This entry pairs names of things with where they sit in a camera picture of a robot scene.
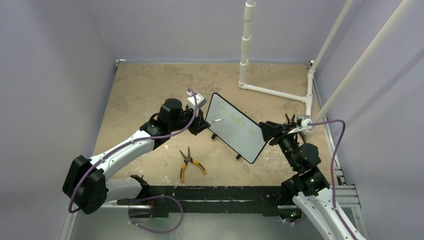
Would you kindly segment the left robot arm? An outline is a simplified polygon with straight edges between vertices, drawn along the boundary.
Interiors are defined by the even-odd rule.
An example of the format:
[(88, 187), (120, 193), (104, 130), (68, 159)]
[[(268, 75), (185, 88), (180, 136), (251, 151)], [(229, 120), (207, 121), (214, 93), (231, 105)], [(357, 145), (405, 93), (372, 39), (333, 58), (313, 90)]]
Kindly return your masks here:
[(131, 199), (138, 205), (149, 199), (148, 184), (139, 176), (123, 181), (111, 177), (123, 167), (147, 154), (185, 130), (196, 136), (210, 127), (203, 117), (202, 107), (207, 100), (201, 95), (188, 97), (183, 107), (176, 98), (168, 98), (133, 135), (113, 148), (86, 158), (77, 156), (70, 165), (62, 186), (70, 198), (68, 212), (82, 211), (91, 214), (103, 203)]

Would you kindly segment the black-framed whiteboard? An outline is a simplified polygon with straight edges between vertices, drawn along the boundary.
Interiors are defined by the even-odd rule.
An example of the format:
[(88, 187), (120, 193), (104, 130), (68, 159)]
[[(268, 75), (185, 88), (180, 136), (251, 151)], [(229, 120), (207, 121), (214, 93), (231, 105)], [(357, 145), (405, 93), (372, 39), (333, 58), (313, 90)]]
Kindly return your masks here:
[(264, 149), (262, 131), (257, 122), (239, 110), (219, 93), (211, 95), (206, 113), (209, 130), (249, 164), (256, 162)]

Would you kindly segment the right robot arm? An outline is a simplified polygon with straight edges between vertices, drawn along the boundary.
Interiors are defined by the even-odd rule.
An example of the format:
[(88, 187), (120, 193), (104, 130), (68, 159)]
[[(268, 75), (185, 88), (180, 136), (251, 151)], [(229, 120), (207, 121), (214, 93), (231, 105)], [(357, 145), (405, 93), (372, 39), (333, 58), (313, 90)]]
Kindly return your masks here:
[(260, 122), (263, 140), (279, 146), (290, 167), (296, 172), (282, 182), (280, 196), (288, 204), (297, 205), (325, 240), (363, 240), (336, 200), (335, 175), (327, 181), (318, 168), (321, 163), (318, 147), (299, 144), (296, 135), (317, 123), (310, 119), (292, 120), (280, 124)]

